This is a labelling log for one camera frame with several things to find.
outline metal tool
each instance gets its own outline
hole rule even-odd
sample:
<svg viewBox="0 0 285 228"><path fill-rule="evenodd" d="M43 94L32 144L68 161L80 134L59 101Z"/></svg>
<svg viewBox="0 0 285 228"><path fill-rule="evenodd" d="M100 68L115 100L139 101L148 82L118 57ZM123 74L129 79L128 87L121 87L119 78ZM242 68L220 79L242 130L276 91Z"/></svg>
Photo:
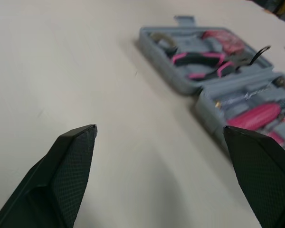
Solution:
<svg viewBox="0 0 285 228"><path fill-rule="evenodd" d="M174 39L172 37L170 37L169 35L167 35L166 33L154 32L154 33L151 33L150 37L157 44L161 40L164 40L169 45L169 47L162 47L161 46L161 48L164 50L164 52L166 53L166 55L168 57L171 57L176 53L177 48L178 48L177 44L174 41Z"/></svg>
<svg viewBox="0 0 285 228"><path fill-rule="evenodd" d="M272 83L277 87L283 87L285 89L285 78L283 76L277 77Z"/></svg>
<svg viewBox="0 0 285 228"><path fill-rule="evenodd" d="M257 90L257 91L254 91L252 93L246 93L245 95L242 95L242 96L238 96L238 97L235 97L235 98L231 98L229 100L225 100L225 101L215 101L215 107L216 108L222 108L224 106L227 106L227 105L233 105L235 103L239 103L241 101L244 101L244 100L248 100L249 98L251 98L253 95L256 95L258 93L261 93L265 90L268 90L269 87L266 87L266 88L263 88L263 89L260 89L260 90Z"/></svg>

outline open tool case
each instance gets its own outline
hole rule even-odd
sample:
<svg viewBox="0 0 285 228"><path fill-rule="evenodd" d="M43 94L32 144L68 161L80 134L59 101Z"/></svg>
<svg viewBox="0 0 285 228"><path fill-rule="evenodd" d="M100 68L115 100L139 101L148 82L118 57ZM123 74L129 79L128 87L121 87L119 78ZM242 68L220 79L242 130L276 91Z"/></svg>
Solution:
<svg viewBox="0 0 285 228"><path fill-rule="evenodd" d="M273 65L259 56L253 64L241 66L221 78L190 79L190 75L211 74L216 69L204 64L177 66L174 57L192 52L208 56L226 54L223 45L215 38L203 36L207 31L221 30L235 34L226 28L197 27L193 17L175 18L178 27L144 27L140 30L140 49L161 76L177 92L199 95L194 111L226 150L223 136L226 125L268 135L285 149L285 86L284 82L277 82L285 81L285 75L273 72ZM172 41L154 39L153 34L156 33L168 35L177 48L171 48ZM244 41L243 44L245 53L252 57L257 53Z"/></svg>

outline pink rubber grip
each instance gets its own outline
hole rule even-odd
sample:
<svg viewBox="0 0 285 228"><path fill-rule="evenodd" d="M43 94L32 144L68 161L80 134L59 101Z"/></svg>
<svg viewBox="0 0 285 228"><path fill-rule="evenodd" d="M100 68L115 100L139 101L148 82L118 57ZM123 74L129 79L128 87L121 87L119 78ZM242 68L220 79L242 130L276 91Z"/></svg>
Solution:
<svg viewBox="0 0 285 228"><path fill-rule="evenodd" d="M285 140L275 132L269 132L267 136L273 138L280 146L285 145Z"/></svg>
<svg viewBox="0 0 285 228"><path fill-rule="evenodd" d="M281 107L279 104L263 104L227 120L227 123L234 127L255 131L276 119L280 113Z"/></svg>

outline pink screwdriver handle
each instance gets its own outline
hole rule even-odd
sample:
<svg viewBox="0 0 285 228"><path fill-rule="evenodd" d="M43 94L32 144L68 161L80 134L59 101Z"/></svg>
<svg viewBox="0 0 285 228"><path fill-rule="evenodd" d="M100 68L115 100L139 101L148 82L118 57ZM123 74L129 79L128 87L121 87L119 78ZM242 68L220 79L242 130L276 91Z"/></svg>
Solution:
<svg viewBox="0 0 285 228"><path fill-rule="evenodd" d="M280 113L281 107L279 104L268 103L229 119L227 123L234 127L255 131L276 119Z"/></svg>

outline pink tool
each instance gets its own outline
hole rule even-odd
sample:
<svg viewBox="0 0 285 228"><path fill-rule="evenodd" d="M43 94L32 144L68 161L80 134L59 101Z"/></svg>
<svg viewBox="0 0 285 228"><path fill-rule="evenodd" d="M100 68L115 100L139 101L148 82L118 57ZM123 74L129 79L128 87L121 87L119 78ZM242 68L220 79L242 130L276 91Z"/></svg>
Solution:
<svg viewBox="0 0 285 228"><path fill-rule="evenodd" d="M242 54L244 52L244 42L230 32L224 30L210 30L206 31L202 36L203 39L208 37L217 39L223 45L223 50L227 55Z"/></svg>

